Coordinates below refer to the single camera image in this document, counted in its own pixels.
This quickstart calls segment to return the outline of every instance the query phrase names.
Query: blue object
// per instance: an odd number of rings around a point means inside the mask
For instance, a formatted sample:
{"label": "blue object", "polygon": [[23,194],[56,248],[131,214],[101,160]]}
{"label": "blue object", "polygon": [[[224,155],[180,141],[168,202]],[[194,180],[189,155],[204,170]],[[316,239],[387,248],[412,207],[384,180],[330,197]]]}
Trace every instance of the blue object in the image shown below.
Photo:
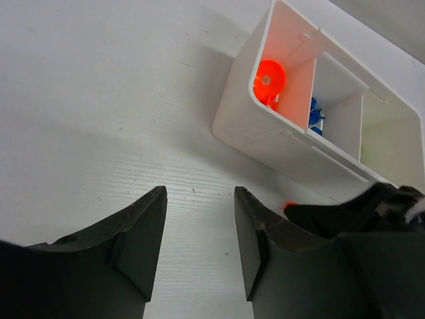
{"label": "blue object", "polygon": [[310,111],[314,110],[317,106],[317,100],[315,98],[311,98]]}
{"label": "blue object", "polygon": [[320,136],[322,136],[322,135],[323,135],[322,130],[320,130],[318,127],[313,126],[311,129],[312,129],[314,132],[318,133]]}
{"label": "blue object", "polygon": [[318,121],[320,121],[324,118],[325,118],[325,116],[323,115],[322,109],[312,110],[312,111],[310,111],[310,117],[308,119],[308,126],[312,126],[312,125],[318,123]]}

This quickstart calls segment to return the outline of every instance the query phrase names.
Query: orange cap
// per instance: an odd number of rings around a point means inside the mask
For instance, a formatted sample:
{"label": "orange cap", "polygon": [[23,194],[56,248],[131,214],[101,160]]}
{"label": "orange cap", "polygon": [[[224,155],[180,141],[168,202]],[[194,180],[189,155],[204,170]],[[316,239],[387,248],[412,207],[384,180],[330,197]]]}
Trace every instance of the orange cap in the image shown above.
{"label": "orange cap", "polygon": [[298,203],[295,201],[287,201],[284,205],[282,205],[282,209],[285,210],[286,207],[291,205],[298,205]]}
{"label": "orange cap", "polygon": [[263,60],[258,66],[254,80],[254,94],[257,99],[268,105],[286,83],[286,73],[284,68],[273,60]]}

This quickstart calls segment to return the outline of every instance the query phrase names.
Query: white box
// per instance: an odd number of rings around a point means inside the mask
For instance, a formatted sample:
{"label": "white box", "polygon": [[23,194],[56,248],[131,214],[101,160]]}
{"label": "white box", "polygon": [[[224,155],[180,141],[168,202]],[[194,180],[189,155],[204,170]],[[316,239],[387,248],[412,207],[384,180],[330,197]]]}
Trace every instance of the white box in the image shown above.
{"label": "white box", "polygon": [[[264,59],[287,73],[277,112],[252,89]],[[308,128],[312,96],[325,112],[323,137]],[[425,191],[417,112],[284,1],[272,1],[236,56],[212,130],[224,143],[338,201],[376,181]]]}

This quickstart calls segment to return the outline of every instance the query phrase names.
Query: white table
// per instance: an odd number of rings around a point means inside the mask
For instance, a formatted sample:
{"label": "white table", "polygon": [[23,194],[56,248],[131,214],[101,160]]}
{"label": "white table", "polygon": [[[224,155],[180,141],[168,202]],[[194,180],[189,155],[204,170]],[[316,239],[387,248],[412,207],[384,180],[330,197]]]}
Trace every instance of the white table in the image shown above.
{"label": "white table", "polygon": [[[423,64],[326,0],[291,2],[409,103],[425,105]],[[144,318],[252,318],[234,186],[272,209],[328,202],[211,133],[232,58],[267,8],[267,0],[3,1],[0,237],[51,243],[166,185]]]}

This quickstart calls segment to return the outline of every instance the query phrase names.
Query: white surface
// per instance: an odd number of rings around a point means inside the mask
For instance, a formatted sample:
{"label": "white surface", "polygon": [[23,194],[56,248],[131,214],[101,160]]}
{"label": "white surface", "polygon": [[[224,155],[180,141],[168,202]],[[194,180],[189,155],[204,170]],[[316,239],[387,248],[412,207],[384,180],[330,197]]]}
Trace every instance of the white surface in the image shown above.
{"label": "white surface", "polygon": [[425,1],[331,0],[372,30],[425,62]]}
{"label": "white surface", "polygon": [[[327,0],[292,2],[411,105],[425,105],[422,64]],[[52,242],[163,184],[167,220],[144,318],[252,318],[233,187],[271,208],[320,201],[211,133],[232,58],[268,5],[2,1],[0,237]]]}
{"label": "white surface", "polygon": [[[278,61],[288,74],[277,112],[259,102],[252,88],[265,59]],[[329,115],[323,137],[307,125],[312,95]],[[354,95],[359,98],[347,102]],[[364,95],[374,99],[363,114]],[[421,129],[418,113],[367,66],[279,0],[237,54],[213,124],[219,140],[338,201],[376,181],[425,191]]]}

